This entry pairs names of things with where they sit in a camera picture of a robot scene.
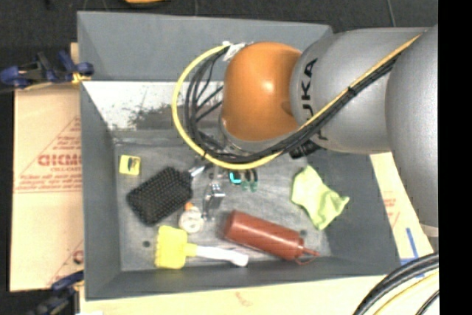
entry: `metal tool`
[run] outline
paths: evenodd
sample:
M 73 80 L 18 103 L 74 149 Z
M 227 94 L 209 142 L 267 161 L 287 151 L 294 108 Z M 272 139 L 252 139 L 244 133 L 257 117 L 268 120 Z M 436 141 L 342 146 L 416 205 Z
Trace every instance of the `metal tool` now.
M 202 217 L 205 221 L 212 221 L 215 219 L 214 211 L 219 209 L 221 202 L 224 200 L 226 194 L 222 191 L 220 182 L 218 181 L 219 167 L 216 165 L 213 171 L 213 180 L 209 184 L 204 194 L 204 205 Z

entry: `black hairbrush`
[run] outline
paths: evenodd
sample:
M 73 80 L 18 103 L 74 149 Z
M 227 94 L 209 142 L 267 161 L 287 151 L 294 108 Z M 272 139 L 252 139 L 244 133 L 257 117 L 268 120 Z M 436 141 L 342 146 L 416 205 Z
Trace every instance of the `black hairbrush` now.
M 192 198 L 192 178 L 204 168 L 181 172 L 166 167 L 130 191 L 126 201 L 142 223 L 153 226 Z

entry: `small yellow object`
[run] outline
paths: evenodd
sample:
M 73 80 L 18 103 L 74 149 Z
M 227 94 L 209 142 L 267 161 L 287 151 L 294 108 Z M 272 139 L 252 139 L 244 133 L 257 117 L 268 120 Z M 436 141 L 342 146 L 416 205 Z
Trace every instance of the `small yellow object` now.
M 141 158 L 138 156 L 121 155 L 119 158 L 119 172 L 124 175 L 138 176 L 141 170 Z
M 187 256 L 195 257 L 196 255 L 197 245 L 187 242 L 187 233 L 183 229 L 170 226 L 159 227 L 154 260 L 158 268 L 183 268 Z

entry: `yellow brush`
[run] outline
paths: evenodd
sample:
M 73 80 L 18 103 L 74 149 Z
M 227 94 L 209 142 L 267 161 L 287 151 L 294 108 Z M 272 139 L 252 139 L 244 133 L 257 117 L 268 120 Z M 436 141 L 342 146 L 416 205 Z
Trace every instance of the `yellow brush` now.
M 183 229 L 160 226 L 156 241 L 156 258 L 158 268 L 180 269 L 188 257 L 205 257 L 213 260 L 229 261 L 236 266 L 247 266 L 249 256 L 218 247 L 197 246 L 187 242 L 187 233 Z

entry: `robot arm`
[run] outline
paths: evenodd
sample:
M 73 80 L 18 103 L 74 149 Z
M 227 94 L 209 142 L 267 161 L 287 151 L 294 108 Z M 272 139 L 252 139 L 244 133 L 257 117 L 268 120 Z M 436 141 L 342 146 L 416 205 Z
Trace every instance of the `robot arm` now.
M 345 153 L 390 150 L 431 236 L 428 230 L 438 230 L 437 33 L 437 26 L 354 30 L 304 52 L 250 44 L 230 61 L 223 86 L 221 130 L 239 153 L 219 148 L 189 123 L 197 104 L 186 117 L 190 135 L 181 134 L 197 153 L 231 169 L 263 165 L 307 142 Z M 205 58 L 224 50 L 214 48 Z M 213 63 L 202 63 L 195 75 L 203 77 Z M 187 94 L 195 91 L 192 83 Z M 181 127 L 177 96 L 178 86 L 173 118 Z

